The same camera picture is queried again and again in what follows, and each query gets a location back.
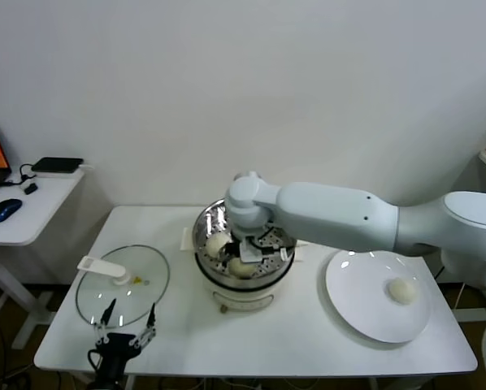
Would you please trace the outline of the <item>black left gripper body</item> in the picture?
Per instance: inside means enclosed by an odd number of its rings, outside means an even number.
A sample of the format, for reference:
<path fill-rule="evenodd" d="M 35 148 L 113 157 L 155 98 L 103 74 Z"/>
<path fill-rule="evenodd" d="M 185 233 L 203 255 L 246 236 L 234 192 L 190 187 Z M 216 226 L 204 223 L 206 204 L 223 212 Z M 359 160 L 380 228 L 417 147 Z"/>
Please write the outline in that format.
<path fill-rule="evenodd" d="M 99 384 L 119 384 L 124 377 L 124 370 L 129 360 L 141 353 L 136 347 L 137 336 L 124 333 L 108 333 L 108 342 L 96 343 L 96 350 L 101 362 L 96 370 L 96 381 Z"/>

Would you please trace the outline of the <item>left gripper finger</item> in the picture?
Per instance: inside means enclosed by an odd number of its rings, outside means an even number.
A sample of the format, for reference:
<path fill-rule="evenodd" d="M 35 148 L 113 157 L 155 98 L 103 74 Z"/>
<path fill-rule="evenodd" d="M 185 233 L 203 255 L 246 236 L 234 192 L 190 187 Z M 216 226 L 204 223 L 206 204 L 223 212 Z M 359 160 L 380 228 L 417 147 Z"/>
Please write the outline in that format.
<path fill-rule="evenodd" d="M 149 310 L 145 328 L 138 333 L 138 335 L 129 342 L 131 346 L 147 346 L 156 336 L 156 313 L 155 303 L 152 304 Z"/>
<path fill-rule="evenodd" d="M 95 340 L 96 346 L 104 345 L 104 344 L 109 342 L 109 338 L 107 336 L 106 329 L 107 329 L 107 325 L 108 325 L 108 323 L 111 319 L 112 312 L 115 308 L 115 304 L 116 304 L 116 299 L 114 298 L 111 301 L 111 303 L 108 305 L 108 307 L 103 311 L 102 317 L 100 318 L 100 320 L 93 324 L 93 330 L 94 330 L 94 334 L 95 334 L 95 337 L 96 337 L 96 340 Z"/>

